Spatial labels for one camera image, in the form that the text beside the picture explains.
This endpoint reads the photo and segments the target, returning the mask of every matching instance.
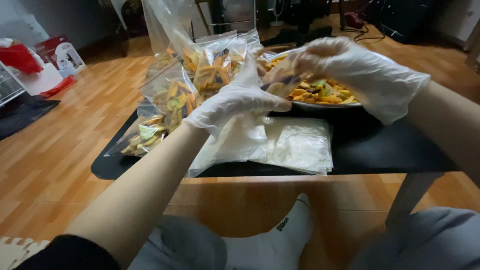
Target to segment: disposable plastic glove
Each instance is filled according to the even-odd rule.
[[[247,54],[245,64],[235,79],[196,108],[184,121],[218,136],[225,123],[236,114],[288,111],[291,106],[290,101],[260,89],[255,60]]]
[[[391,124],[408,113],[408,104],[429,82],[416,72],[358,45],[349,38],[312,41],[297,56],[299,72],[333,78],[352,87],[365,110]]]

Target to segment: white sock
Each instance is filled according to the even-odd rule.
[[[222,237],[227,269],[298,269],[300,254],[312,235],[310,202],[297,197],[292,210],[267,233],[245,238]]]

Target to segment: black sleeve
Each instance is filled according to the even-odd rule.
[[[75,235],[59,235],[15,269],[118,269],[108,251]]]

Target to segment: gloved hand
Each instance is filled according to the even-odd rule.
[[[236,114],[250,111],[288,111],[291,106],[290,101],[260,89],[255,60],[247,54],[235,79],[193,110],[184,122],[204,128],[217,136],[225,123]]]
[[[430,81],[430,75],[382,57],[347,37],[312,41],[297,56],[298,72],[333,78],[352,87],[365,110],[391,124],[405,116],[408,104]]]

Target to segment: forearm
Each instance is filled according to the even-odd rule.
[[[128,267],[208,136],[182,124],[100,194],[65,233],[92,240]]]
[[[480,105],[431,81],[410,103],[408,119],[480,184]]]

